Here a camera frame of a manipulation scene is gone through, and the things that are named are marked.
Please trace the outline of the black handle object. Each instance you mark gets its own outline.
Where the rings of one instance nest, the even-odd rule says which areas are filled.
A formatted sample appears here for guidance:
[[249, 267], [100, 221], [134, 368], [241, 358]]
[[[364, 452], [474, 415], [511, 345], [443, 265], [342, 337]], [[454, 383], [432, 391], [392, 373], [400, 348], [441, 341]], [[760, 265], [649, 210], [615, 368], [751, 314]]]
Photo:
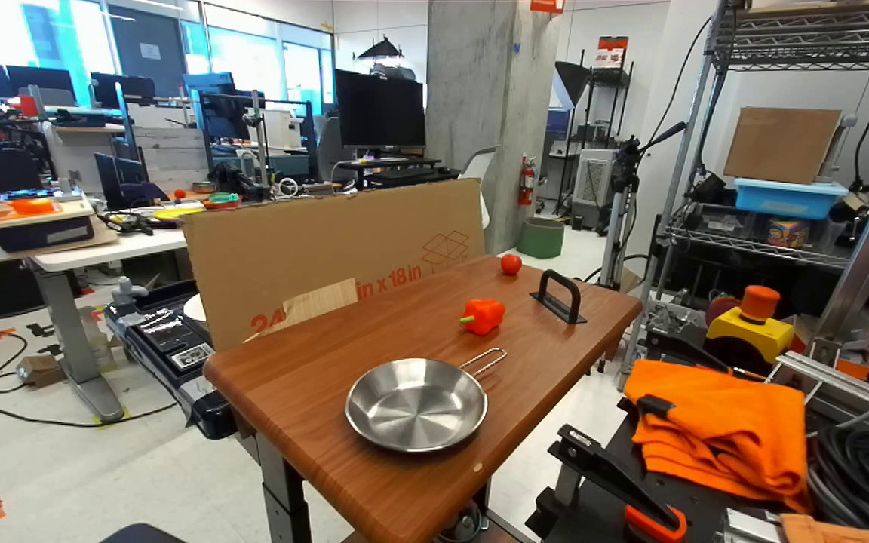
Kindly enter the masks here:
[[567, 326], [583, 324], [583, 292], [569, 278], [558, 274], [556, 267], [545, 267], [540, 274], [530, 300], [540, 303], [545, 310], [552, 310]]

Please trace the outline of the orange toy bell pepper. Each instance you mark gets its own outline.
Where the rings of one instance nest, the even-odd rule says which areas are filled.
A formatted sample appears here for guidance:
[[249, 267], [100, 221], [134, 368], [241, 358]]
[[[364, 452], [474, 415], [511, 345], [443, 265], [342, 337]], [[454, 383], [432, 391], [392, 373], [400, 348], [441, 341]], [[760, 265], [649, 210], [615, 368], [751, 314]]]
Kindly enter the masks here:
[[503, 324], [503, 305], [496, 300], [468, 300], [460, 324], [477, 337], [496, 334]]

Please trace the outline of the small steel frying pan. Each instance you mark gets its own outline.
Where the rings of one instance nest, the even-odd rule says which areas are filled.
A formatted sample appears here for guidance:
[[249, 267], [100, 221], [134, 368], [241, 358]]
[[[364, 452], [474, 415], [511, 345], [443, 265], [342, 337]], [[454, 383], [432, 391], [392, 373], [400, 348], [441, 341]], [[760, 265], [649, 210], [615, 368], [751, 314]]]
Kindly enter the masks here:
[[388, 452], [454, 449], [487, 422], [482, 376], [503, 358], [503, 348], [487, 348], [463, 366], [420, 357], [379, 362], [346, 389], [343, 418], [362, 440]]

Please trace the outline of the black computer monitor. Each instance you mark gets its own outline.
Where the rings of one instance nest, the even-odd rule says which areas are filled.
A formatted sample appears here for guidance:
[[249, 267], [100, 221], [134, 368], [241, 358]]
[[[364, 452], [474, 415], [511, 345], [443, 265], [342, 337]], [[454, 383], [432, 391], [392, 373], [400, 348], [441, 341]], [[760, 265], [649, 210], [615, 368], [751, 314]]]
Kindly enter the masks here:
[[403, 79], [336, 72], [342, 141], [349, 147], [387, 147], [425, 141], [423, 86]]

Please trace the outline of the brown cardboard sheet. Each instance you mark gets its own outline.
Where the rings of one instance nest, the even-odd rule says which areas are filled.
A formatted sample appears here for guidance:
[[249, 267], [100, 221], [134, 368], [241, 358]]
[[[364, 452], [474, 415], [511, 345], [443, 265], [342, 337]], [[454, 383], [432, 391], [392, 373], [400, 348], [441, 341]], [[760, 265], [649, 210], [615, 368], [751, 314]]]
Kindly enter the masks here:
[[362, 300], [482, 254], [477, 181], [200, 210], [183, 221], [217, 349], [278, 329], [306, 297], [354, 281]]

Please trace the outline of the yellow emergency stop button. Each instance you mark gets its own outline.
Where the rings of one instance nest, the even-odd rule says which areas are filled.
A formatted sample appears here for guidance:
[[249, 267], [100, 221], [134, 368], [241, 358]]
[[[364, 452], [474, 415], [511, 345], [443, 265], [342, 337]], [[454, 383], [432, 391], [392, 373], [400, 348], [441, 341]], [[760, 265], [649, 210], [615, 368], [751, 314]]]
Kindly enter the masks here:
[[719, 297], [706, 307], [706, 348], [726, 362], [773, 366], [798, 337], [795, 326], [775, 317], [781, 292], [749, 283], [743, 297]]

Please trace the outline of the orange folded cloth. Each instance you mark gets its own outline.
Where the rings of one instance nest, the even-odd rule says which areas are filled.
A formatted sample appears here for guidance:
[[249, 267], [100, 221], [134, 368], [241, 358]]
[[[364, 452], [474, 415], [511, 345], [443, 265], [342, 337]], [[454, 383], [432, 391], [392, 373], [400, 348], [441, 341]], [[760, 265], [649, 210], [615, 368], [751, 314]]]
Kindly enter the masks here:
[[798, 389], [636, 358], [624, 398], [636, 408], [634, 443], [652, 474], [809, 511], [805, 405]]

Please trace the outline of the black orange clamp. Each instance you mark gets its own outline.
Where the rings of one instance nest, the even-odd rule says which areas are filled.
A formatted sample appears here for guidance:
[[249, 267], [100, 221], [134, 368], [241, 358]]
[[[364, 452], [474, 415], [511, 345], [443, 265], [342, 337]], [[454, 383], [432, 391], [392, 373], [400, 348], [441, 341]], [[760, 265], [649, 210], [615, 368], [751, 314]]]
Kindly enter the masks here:
[[621, 522], [649, 543], [686, 543], [689, 515], [678, 506], [665, 503], [624, 474], [606, 449], [580, 431], [560, 425], [549, 452], [560, 462], [552, 498], [558, 506], [569, 506], [584, 484], [606, 489], [621, 502]]

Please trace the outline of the white side desk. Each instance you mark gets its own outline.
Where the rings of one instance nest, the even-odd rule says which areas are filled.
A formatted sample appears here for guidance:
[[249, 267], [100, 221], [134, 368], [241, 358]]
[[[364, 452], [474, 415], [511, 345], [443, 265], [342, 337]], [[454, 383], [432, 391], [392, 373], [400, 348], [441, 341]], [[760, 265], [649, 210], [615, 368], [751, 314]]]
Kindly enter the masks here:
[[87, 321], [69, 274], [183, 247], [180, 229], [153, 229], [150, 235], [113, 231], [87, 195], [0, 199], [0, 262], [17, 260], [32, 270], [64, 348], [61, 368], [100, 422], [121, 422], [124, 408], [100, 372], [107, 354], [87, 337]]

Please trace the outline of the blue plastic bin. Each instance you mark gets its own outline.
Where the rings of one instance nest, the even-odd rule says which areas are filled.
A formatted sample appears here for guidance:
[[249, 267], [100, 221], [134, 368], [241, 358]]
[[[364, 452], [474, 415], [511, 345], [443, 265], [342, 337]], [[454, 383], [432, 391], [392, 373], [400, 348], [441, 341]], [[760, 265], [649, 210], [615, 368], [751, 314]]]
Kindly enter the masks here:
[[831, 207], [844, 195], [848, 191], [836, 181], [737, 181], [737, 207], [773, 216], [826, 221]]

